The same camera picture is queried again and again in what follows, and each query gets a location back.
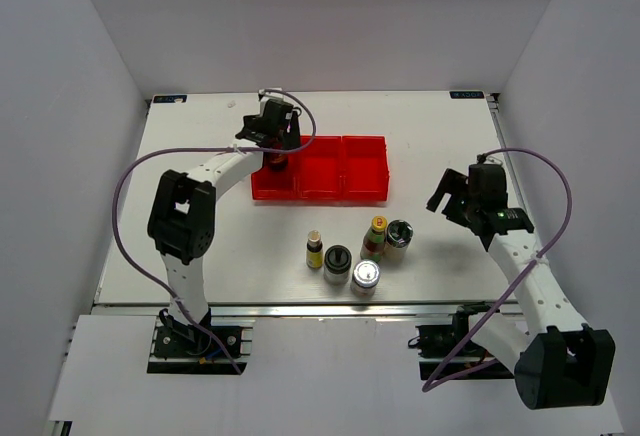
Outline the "red lid sauce jar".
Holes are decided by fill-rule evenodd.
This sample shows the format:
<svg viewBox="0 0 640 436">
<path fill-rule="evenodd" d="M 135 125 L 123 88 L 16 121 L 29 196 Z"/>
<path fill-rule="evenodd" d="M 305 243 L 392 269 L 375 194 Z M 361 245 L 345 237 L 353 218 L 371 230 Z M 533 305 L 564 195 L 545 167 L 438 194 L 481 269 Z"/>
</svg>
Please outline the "red lid sauce jar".
<svg viewBox="0 0 640 436">
<path fill-rule="evenodd" d="M 285 154 L 265 154 L 265 166 L 274 172 L 284 171 L 288 166 L 288 161 L 288 156 Z"/>
</svg>

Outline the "small yellow label bottle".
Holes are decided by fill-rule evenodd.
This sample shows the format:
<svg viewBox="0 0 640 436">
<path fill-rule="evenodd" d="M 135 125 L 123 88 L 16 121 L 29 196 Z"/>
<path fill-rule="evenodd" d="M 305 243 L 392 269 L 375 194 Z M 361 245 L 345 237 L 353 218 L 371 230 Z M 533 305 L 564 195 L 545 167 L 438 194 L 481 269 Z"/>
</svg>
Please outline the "small yellow label bottle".
<svg viewBox="0 0 640 436">
<path fill-rule="evenodd" d="M 312 230 L 308 233 L 306 243 L 306 264 L 310 269 L 320 269 L 323 265 L 323 242 L 321 233 Z"/>
</svg>

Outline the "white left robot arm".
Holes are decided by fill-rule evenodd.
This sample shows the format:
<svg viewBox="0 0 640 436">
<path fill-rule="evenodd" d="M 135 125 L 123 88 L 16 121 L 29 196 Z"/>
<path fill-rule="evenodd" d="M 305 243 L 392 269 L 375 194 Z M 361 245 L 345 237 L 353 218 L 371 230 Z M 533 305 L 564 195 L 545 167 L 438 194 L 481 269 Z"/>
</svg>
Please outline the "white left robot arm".
<svg viewBox="0 0 640 436">
<path fill-rule="evenodd" d="M 188 354 L 199 355 L 211 343 L 211 313 L 204 293 L 203 259 L 215 234 L 216 206 L 233 186 L 284 150 L 301 146 L 301 110 L 273 93 L 260 98 L 260 112 L 243 118 L 235 135 L 242 150 L 229 152 L 187 172 L 166 171 L 160 178 L 147 233 L 164 263 L 172 290 L 161 321 Z"/>
</svg>

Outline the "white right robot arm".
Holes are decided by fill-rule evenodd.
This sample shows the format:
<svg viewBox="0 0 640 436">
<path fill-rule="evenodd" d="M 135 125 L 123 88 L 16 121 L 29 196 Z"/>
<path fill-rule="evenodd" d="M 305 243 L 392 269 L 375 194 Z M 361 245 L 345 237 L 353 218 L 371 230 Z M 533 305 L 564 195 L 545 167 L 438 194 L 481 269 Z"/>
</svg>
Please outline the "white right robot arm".
<svg viewBox="0 0 640 436">
<path fill-rule="evenodd" d="M 491 306 L 460 309 L 453 321 L 453 348 L 425 382 L 431 390 L 459 353 L 483 348 L 514 377 L 524 405 L 532 410 L 599 406 L 605 399 L 615 343 L 594 329 L 556 281 L 527 213 L 509 207 L 506 172 L 497 164 L 472 164 L 466 174 L 445 170 L 427 210 L 469 229 L 498 265 L 527 329 L 521 331 Z"/>
</svg>

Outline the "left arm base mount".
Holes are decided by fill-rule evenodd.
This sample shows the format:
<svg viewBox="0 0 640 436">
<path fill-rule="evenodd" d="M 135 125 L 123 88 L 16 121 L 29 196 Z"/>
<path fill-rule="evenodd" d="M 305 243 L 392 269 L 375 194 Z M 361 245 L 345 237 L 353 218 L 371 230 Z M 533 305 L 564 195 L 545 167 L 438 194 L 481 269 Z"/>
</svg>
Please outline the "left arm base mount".
<svg viewBox="0 0 640 436">
<path fill-rule="evenodd" d="M 155 375 L 239 376 L 251 353 L 252 328 L 224 323 L 211 325 L 211 315 L 201 321 L 216 337 L 189 323 L 182 324 L 159 312 L 152 335 L 147 373 Z"/>
</svg>

